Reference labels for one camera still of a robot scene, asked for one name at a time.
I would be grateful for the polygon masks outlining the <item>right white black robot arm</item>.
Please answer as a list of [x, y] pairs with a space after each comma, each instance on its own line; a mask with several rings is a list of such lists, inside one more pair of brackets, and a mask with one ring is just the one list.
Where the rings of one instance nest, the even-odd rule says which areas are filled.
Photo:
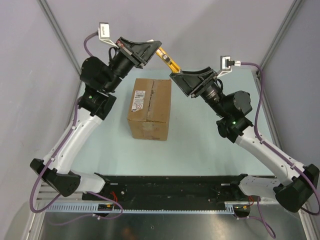
[[246, 117], [253, 109], [248, 92], [239, 90], [225, 95], [219, 74], [210, 67], [172, 72], [170, 78], [186, 96], [201, 97], [221, 118], [216, 122], [221, 137], [251, 153], [274, 174], [275, 179], [242, 175], [230, 188], [235, 200], [257, 196], [274, 199], [293, 213], [303, 209], [311, 195], [317, 193], [320, 170], [289, 157], [259, 133]]

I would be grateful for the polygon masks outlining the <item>yellow utility knife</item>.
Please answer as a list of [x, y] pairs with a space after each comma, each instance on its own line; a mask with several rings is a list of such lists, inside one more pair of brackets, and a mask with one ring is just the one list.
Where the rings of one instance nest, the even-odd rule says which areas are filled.
[[180, 66], [166, 53], [166, 51], [159, 47], [156, 51], [156, 55], [170, 68], [172, 73], [180, 73]]

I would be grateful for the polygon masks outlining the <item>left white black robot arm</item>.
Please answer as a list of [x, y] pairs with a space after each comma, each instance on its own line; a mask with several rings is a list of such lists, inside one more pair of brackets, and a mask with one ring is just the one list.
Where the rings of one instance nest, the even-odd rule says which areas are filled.
[[142, 69], [161, 45], [159, 40], [133, 42], [120, 37], [108, 64], [96, 56], [84, 60], [80, 80], [85, 90], [74, 106], [69, 126], [45, 157], [34, 158], [30, 163], [39, 178], [61, 196], [68, 197], [76, 191], [93, 192], [100, 200], [110, 196], [111, 188], [102, 177], [75, 172], [72, 164], [88, 137], [110, 113], [117, 99], [113, 93], [118, 85], [132, 68]]

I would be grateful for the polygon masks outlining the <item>brown cardboard express box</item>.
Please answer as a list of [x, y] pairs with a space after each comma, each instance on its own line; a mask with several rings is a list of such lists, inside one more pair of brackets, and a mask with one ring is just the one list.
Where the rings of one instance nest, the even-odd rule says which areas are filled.
[[171, 114], [172, 81], [137, 78], [134, 83], [127, 121], [132, 137], [166, 141]]

